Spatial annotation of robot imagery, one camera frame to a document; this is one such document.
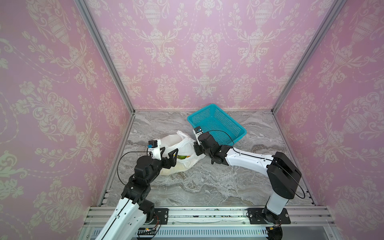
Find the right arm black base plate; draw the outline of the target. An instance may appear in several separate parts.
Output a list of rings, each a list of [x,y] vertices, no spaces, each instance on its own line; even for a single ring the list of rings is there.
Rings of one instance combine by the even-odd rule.
[[[291,220],[286,208],[279,215],[274,214],[267,208],[248,208],[246,213],[251,225],[289,225]]]

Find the green round fruit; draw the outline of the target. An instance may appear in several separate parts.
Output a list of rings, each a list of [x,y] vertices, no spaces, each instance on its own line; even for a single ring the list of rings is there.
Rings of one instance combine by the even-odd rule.
[[[181,155],[178,155],[177,158],[180,159],[180,160],[183,160],[183,159],[186,159],[188,158],[189,156],[181,156]]]

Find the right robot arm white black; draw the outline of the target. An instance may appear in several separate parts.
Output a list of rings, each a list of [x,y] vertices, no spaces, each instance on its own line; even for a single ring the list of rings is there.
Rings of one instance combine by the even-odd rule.
[[[302,188],[302,173],[296,165],[282,152],[260,155],[221,145],[210,132],[195,133],[195,137],[196,154],[210,157],[212,164],[241,167],[269,178],[273,191],[261,215],[268,223],[280,224],[286,204],[297,195],[297,189]]]

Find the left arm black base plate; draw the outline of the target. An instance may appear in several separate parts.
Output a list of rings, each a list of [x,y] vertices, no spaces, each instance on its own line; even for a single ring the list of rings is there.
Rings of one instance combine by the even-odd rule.
[[[169,210],[168,208],[155,208],[149,211],[145,225],[167,225]]]

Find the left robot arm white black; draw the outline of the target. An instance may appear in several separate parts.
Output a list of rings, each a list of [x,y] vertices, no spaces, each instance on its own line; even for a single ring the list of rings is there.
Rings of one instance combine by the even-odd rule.
[[[131,240],[144,223],[150,223],[155,214],[154,203],[146,198],[151,191],[151,183],[162,169],[176,166],[178,149],[163,157],[165,148],[155,149],[150,154],[138,158],[134,174],[125,185],[121,199],[113,214],[97,236],[98,240]]]

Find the white plastic bag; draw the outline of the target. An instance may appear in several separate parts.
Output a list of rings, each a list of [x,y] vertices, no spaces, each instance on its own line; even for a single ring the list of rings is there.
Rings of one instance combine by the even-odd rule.
[[[165,152],[163,153],[163,157],[167,157],[168,153],[174,149],[179,149],[178,155],[181,156],[189,156],[186,158],[188,160],[189,169],[191,169],[195,164],[197,164],[200,160],[205,158],[205,155],[202,154],[197,156],[194,151],[194,142],[189,135],[183,133],[182,131],[177,131],[175,135],[168,135],[161,139],[162,147],[166,147]],[[161,176],[169,176],[175,174],[175,169],[162,169],[160,172]]]

